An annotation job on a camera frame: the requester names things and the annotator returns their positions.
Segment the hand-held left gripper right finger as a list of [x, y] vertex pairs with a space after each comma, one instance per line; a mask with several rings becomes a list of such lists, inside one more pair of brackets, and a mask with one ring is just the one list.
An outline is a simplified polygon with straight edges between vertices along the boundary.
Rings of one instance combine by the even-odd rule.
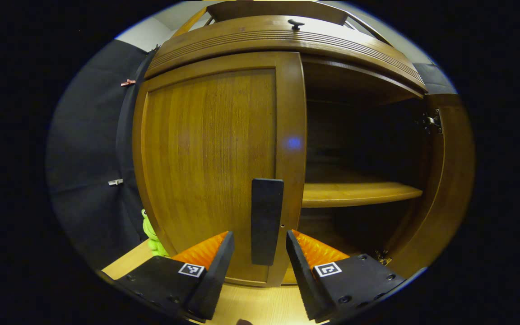
[[348, 256], [297, 230], [286, 249], [310, 320], [337, 322], [388, 298], [406, 279], [367, 254]]

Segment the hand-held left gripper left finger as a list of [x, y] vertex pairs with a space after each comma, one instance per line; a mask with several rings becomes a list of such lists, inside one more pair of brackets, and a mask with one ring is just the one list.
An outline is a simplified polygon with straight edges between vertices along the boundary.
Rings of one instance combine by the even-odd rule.
[[214, 316], [234, 247], [225, 231], [173, 258], [153, 256], [113, 284], [173, 319], [204, 323]]

